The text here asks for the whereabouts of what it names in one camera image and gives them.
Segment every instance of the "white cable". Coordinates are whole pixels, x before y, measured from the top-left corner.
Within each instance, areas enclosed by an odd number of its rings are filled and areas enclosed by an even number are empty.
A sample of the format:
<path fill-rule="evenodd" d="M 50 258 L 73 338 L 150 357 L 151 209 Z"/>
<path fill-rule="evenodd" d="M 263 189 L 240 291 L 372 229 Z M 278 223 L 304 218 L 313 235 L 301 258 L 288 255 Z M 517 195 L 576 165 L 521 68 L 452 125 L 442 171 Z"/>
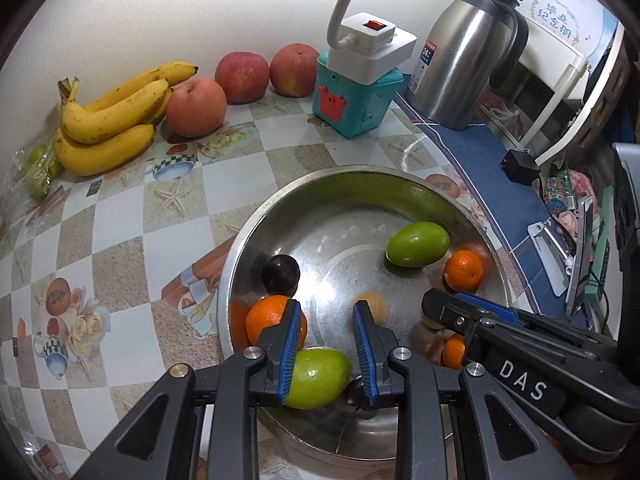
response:
<path fill-rule="evenodd" d="M 353 45 L 353 42 L 356 39 L 355 34 L 347 34 L 347 36 L 345 36 L 341 40 L 338 40 L 340 24 L 344 19 L 344 15 L 346 14 L 347 7 L 349 7 L 350 3 L 351 0 L 338 0 L 335 4 L 334 12 L 331 15 L 329 26 L 326 30 L 326 42 L 331 48 L 349 48 L 351 45 Z"/>

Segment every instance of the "stainless steel bowl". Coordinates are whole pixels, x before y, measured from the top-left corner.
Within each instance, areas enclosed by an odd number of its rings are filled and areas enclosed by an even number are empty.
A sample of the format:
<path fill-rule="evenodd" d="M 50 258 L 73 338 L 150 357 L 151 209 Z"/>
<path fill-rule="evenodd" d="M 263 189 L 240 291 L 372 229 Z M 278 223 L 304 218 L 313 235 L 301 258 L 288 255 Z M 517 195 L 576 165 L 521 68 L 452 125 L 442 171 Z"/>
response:
<path fill-rule="evenodd" d="M 442 225 L 451 249 L 469 244 L 482 253 L 485 277 L 477 294 L 508 304 L 508 285 L 489 239 L 472 216 L 439 189 L 402 171 L 343 166 L 299 178 L 268 199 L 238 233 L 220 279 L 218 333 L 225 358 L 249 343 L 244 318 L 266 295 L 262 266 L 274 254 L 290 254 L 300 265 L 295 298 L 308 320 L 305 347 L 344 352 L 359 375 L 351 307 L 366 291 L 383 294 L 385 326 L 401 344 L 434 362 L 447 333 L 420 318 L 422 295 L 444 288 L 447 257 L 423 269 L 402 269 L 385 259 L 389 238 L 416 221 Z M 343 397 L 304 412 L 261 410 L 261 422 L 293 448 L 313 458 L 351 468 L 369 468 L 396 456 L 395 409 L 364 412 Z M 445 434 L 450 433 L 445 418 Z"/>

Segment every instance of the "label sticker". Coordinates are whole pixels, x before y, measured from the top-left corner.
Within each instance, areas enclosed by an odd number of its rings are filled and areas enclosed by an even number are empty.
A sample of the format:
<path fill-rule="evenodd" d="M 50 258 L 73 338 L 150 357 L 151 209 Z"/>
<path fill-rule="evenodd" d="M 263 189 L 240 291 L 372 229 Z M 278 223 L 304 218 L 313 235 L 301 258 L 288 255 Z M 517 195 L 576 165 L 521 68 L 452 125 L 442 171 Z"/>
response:
<path fill-rule="evenodd" d="M 102 179 L 92 182 L 91 186 L 89 186 L 89 191 L 86 192 L 86 195 L 88 197 L 91 195 L 95 195 L 98 191 L 100 191 L 101 185 L 102 185 Z"/>
<path fill-rule="evenodd" d="M 427 68 L 433 59 L 433 54 L 436 52 L 436 48 L 436 45 L 429 40 L 424 43 L 424 48 L 420 53 L 420 59 L 418 59 L 414 73 L 411 75 L 411 80 L 409 81 L 409 90 L 414 94 L 418 91 L 424 73 L 427 72 Z"/>
<path fill-rule="evenodd" d="M 484 367 L 504 386 L 551 418 L 556 418 L 566 402 L 566 393 L 549 378 L 532 371 L 513 358 L 490 349 Z"/>

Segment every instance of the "red apple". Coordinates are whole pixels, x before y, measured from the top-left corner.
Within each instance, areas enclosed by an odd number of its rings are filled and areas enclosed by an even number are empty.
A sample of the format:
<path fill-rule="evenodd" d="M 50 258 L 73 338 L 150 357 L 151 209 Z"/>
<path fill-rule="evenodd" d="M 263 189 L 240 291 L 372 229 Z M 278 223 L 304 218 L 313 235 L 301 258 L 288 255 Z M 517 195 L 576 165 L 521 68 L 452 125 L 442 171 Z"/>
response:
<path fill-rule="evenodd" d="M 305 97 L 316 88 L 319 52 L 304 43 L 281 48 L 271 60 L 271 84 L 286 97 Z"/>
<path fill-rule="evenodd" d="M 174 89 L 165 111 L 171 129 L 183 137 L 212 132 L 225 120 L 225 114 L 225 92 L 208 77 L 192 77 Z"/>
<path fill-rule="evenodd" d="M 230 103 L 252 103 L 264 96 L 269 84 L 269 64 L 251 52 L 232 52 L 218 63 L 215 78 Z"/>

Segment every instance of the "mango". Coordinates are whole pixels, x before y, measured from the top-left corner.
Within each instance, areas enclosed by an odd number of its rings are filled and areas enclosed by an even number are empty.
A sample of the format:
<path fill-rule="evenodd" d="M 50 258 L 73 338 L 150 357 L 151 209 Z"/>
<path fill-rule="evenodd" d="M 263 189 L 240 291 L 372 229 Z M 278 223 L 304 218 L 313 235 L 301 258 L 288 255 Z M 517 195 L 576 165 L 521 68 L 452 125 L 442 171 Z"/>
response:
<path fill-rule="evenodd" d="M 401 267 L 424 267 L 449 250 L 449 234 L 433 222 L 415 222 L 400 229 L 386 245 L 386 259 Z"/>
<path fill-rule="evenodd" d="M 293 377 L 285 406 L 299 410 L 320 408 L 347 387 L 351 361 L 334 348 L 306 348 L 296 354 Z"/>

